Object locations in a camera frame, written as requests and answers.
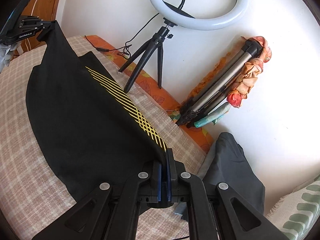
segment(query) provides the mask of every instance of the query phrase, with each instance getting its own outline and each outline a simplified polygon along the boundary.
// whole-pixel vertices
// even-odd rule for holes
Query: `orange tablecloth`
[[[115,49],[109,43],[99,36],[87,36],[87,39],[95,46],[104,49]],[[104,54],[113,61],[118,67],[121,67],[126,59],[117,55],[118,50],[105,52]],[[132,63],[124,73],[131,75],[136,64]],[[166,112],[170,115],[180,104],[164,89],[159,89],[157,82],[148,75],[144,70],[135,81],[146,93],[148,93]],[[185,125],[180,126],[203,150],[208,153],[210,146],[213,143],[211,135],[204,128],[187,128]]]

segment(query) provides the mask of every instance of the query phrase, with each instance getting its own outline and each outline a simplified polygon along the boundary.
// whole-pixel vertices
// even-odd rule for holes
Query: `black cloth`
[[[92,52],[78,57],[57,22],[29,78],[31,127],[54,174],[79,201],[102,182],[118,184],[164,151],[89,73],[114,81]]]
[[[265,187],[253,173],[242,147],[228,132],[219,135],[215,146],[216,155],[202,180],[203,183],[227,183],[263,214]]]

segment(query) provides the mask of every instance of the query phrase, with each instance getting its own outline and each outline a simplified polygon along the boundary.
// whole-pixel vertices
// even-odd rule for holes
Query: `white ring light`
[[[169,21],[188,29],[201,31],[218,30],[237,22],[245,14],[249,5],[249,0],[237,0],[234,8],[223,16],[213,19],[194,19],[171,10],[163,0],[150,1],[154,8]]]

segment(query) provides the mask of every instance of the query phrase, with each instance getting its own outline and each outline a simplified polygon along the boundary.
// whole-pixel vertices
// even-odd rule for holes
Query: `wooden door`
[[[36,0],[31,0],[29,4],[26,6],[26,8],[23,10],[22,15],[31,15],[31,11],[33,8],[33,5]],[[33,11],[33,16],[39,16],[41,19],[45,21],[53,21],[56,17],[57,7],[58,7],[59,0],[38,0],[35,9]],[[22,49],[23,51],[28,51],[28,49],[34,49],[36,47],[42,46],[45,43],[37,41],[36,37],[38,34],[34,37],[31,37],[29,39],[22,41]]]

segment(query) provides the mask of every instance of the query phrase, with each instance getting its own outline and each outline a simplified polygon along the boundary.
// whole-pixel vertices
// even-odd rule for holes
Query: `beige plaid fabric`
[[[124,87],[128,77],[82,37],[68,39],[81,56],[93,51]],[[24,53],[0,74],[0,209],[21,240],[29,240],[75,204],[40,151],[25,103],[32,67],[41,63],[45,46]],[[196,173],[204,152],[137,86],[129,97],[169,147],[175,159]],[[188,225],[172,208],[150,209],[139,217],[136,239],[172,239],[188,235]]]

